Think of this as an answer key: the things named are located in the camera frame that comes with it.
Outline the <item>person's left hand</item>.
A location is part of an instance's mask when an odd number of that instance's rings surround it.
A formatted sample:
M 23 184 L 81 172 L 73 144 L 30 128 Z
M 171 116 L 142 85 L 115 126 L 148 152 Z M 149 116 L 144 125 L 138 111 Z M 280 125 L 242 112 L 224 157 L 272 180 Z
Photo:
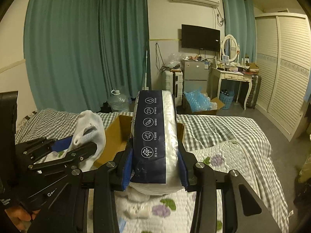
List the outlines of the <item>person's left hand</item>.
M 40 210 L 32 211 L 30 214 L 21 206 L 12 206 L 5 209 L 6 214 L 19 231 L 26 230 L 24 222 L 34 220 Z

